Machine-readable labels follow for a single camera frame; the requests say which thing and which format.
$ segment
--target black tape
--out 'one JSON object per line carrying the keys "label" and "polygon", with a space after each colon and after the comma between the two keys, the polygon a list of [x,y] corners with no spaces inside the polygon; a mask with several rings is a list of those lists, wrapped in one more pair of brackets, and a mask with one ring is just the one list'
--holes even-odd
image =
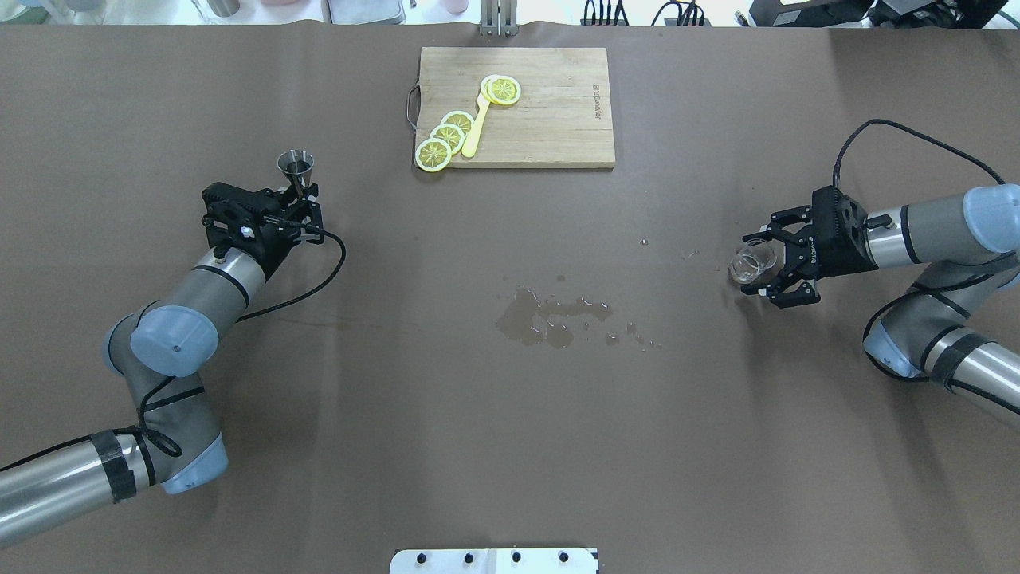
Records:
{"label": "black tape", "polygon": [[914,242],[910,240],[910,222],[907,220],[907,207],[910,207],[910,205],[900,207],[900,226],[903,227],[903,244],[907,247],[907,255],[910,256],[910,260],[919,263],[921,259],[917,258],[917,251],[914,250]]}
{"label": "black tape", "polygon": [[135,472],[128,467],[128,460],[124,459],[120,450],[120,442],[111,430],[97,432],[89,437],[92,446],[96,448],[99,460],[103,463],[103,470],[106,471],[106,480],[110,483],[110,490],[113,492],[113,504],[126,501],[138,493],[135,486]]}
{"label": "black tape", "polygon": [[237,278],[234,278],[233,274],[226,272],[225,270],[223,270],[221,268],[217,268],[217,267],[210,266],[210,265],[196,265],[196,266],[192,267],[192,270],[199,269],[199,268],[202,269],[202,270],[211,270],[212,272],[215,272],[216,274],[218,274],[218,275],[222,276],[223,278],[225,278],[225,279],[230,280],[231,282],[233,282],[234,285],[237,286],[238,292],[241,292],[241,297],[245,299],[245,307],[246,308],[248,307],[249,304],[252,303],[251,300],[248,298],[248,291],[245,290],[245,285],[242,284],[241,281],[238,280]]}
{"label": "black tape", "polygon": [[949,349],[944,351],[942,354],[938,356],[938,359],[935,360],[935,366],[931,368],[931,381],[945,386],[946,390],[950,393],[955,393],[950,383],[956,375],[957,368],[960,367],[963,360],[967,359],[967,356],[973,353],[974,350],[990,343],[993,342],[977,333],[971,333],[960,337],[959,342],[950,346]]}

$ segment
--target gray joint cap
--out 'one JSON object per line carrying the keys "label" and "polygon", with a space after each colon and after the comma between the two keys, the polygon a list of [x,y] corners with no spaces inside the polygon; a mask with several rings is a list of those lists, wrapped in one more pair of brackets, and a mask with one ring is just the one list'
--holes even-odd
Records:
{"label": "gray joint cap", "polygon": [[187,377],[216,353],[219,334],[209,318],[181,306],[150,311],[131,334],[131,351],[146,367]]}

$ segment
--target yellow lemon slice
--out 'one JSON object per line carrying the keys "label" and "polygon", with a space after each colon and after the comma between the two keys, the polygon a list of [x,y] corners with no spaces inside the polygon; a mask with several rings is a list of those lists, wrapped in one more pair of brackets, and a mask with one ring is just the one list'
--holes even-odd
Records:
{"label": "yellow lemon slice", "polygon": [[520,99],[520,84],[509,75],[498,75],[486,87],[490,101],[500,105],[513,105]]}
{"label": "yellow lemon slice", "polygon": [[437,138],[450,145],[450,152],[456,154],[464,146],[464,129],[453,123],[440,123],[428,134],[429,138]]}
{"label": "yellow lemon slice", "polygon": [[440,121],[440,123],[453,123],[454,125],[460,127],[462,132],[467,134],[471,131],[471,125],[474,124],[474,116],[466,111],[455,109],[444,115],[443,120]]}
{"label": "yellow lemon slice", "polygon": [[439,138],[428,138],[414,150],[414,162],[426,171],[439,171],[450,163],[453,150],[450,144]]}

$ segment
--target glass cup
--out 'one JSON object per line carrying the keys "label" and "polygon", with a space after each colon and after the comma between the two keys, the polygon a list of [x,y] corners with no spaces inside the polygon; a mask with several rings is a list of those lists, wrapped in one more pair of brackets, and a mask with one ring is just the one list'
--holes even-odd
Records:
{"label": "glass cup", "polygon": [[747,284],[754,282],[759,276],[775,265],[775,250],[768,241],[752,239],[736,250],[729,259],[729,275],[733,280]]}
{"label": "glass cup", "polygon": [[443,0],[443,7],[451,14],[459,14],[467,9],[467,0]]}

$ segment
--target metal bracket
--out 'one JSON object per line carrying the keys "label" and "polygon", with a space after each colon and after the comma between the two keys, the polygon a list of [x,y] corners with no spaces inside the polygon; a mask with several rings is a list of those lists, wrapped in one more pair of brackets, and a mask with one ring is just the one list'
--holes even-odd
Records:
{"label": "metal bracket", "polygon": [[482,36],[517,36],[517,0],[481,0]]}

